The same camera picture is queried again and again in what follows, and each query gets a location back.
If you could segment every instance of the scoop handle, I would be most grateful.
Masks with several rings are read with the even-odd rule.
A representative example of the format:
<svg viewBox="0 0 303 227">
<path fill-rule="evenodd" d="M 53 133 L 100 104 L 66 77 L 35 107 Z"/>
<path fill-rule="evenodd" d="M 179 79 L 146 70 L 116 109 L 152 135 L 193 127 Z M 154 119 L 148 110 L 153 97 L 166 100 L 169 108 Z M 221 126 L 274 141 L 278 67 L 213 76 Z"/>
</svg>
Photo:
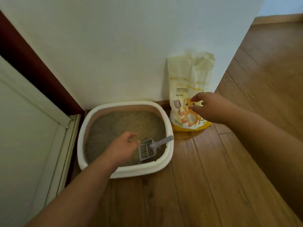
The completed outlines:
<svg viewBox="0 0 303 227">
<path fill-rule="evenodd" d="M 166 137 L 166 138 L 164 138 L 164 139 L 162 139 L 162 140 L 156 142 L 155 144 L 156 144 L 156 146 L 158 147 L 158 146 L 161 146 L 161 145 L 163 145 L 163 144 L 165 144 L 165 143 L 168 143 L 169 141 L 172 141 L 173 139 L 174 139 L 174 136 L 173 136 L 173 135 L 170 135 L 170 136 L 168 136 L 168 137 Z"/>
</svg>

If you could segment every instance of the gray litter scoop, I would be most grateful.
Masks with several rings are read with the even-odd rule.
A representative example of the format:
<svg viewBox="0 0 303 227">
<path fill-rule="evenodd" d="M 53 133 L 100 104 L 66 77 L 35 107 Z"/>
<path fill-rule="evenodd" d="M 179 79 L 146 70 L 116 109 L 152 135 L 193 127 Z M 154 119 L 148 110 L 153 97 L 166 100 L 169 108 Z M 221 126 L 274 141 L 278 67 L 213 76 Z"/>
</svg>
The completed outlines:
<svg viewBox="0 0 303 227">
<path fill-rule="evenodd" d="M 181 102 L 180 100 L 174 100 L 174 105 L 175 105 L 175 108 L 179 109 L 179 112 L 180 112 L 180 116 L 182 117 L 182 114 L 181 114 Z"/>
<path fill-rule="evenodd" d="M 146 159 L 149 159 L 156 155 L 157 148 L 165 143 L 168 143 L 169 141 L 172 141 L 174 139 L 173 135 L 170 135 L 158 142 L 155 142 L 153 139 L 147 139 L 143 141 L 139 145 L 139 157 L 140 161 L 144 161 Z"/>
</svg>

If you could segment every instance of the forearm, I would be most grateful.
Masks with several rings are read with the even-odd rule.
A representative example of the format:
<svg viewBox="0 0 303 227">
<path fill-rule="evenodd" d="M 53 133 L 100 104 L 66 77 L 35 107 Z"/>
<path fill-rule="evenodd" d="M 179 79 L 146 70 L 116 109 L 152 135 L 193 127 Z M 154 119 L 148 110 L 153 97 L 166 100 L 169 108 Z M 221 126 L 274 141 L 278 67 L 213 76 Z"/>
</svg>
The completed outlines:
<svg viewBox="0 0 303 227">
<path fill-rule="evenodd" d="M 303 143 L 261 116 L 240 108 L 228 116 L 226 125 L 298 213 L 298 204 L 303 202 Z"/>
<path fill-rule="evenodd" d="M 87 226 L 116 168 L 100 156 L 26 226 Z"/>
</svg>

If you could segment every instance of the yellow cat litter bag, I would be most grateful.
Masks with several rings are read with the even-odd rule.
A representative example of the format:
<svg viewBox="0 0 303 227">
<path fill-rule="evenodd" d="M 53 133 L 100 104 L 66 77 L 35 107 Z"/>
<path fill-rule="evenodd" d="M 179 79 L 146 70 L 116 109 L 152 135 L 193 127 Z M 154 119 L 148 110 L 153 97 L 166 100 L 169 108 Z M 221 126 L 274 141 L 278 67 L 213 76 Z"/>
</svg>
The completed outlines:
<svg viewBox="0 0 303 227">
<path fill-rule="evenodd" d="M 169 103 L 172 108 L 169 119 L 174 131 L 197 131 L 211 125 L 190 109 L 192 105 L 201 106 L 201 102 L 191 102 L 190 99 L 205 90 L 215 61 L 212 53 L 201 56 L 189 53 L 187 56 L 167 58 Z"/>
</svg>

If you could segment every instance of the hand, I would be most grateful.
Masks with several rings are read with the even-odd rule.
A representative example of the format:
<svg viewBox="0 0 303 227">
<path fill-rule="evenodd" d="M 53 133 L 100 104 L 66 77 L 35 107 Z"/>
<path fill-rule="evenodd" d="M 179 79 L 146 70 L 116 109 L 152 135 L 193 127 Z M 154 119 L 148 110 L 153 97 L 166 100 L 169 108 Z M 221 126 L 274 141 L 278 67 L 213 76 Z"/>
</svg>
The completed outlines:
<svg viewBox="0 0 303 227">
<path fill-rule="evenodd" d="M 191 106 L 191 110 L 209 122 L 225 124 L 240 107 L 234 105 L 221 95 L 211 92 L 200 92 L 190 99 L 191 102 L 203 101 L 203 106 Z"/>
<path fill-rule="evenodd" d="M 131 159 L 135 150 L 137 150 L 139 147 L 140 141 L 128 141 L 129 139 L 132 139 L 136 136 L 137 133 L 135 132 L 124 132 L 122 135 L 112 141 L 112 143 L 108 146 L 102 155 L 105 155 L 106 158 L 115 164 L 116 167 L 122 165 Z"/>
</svg>

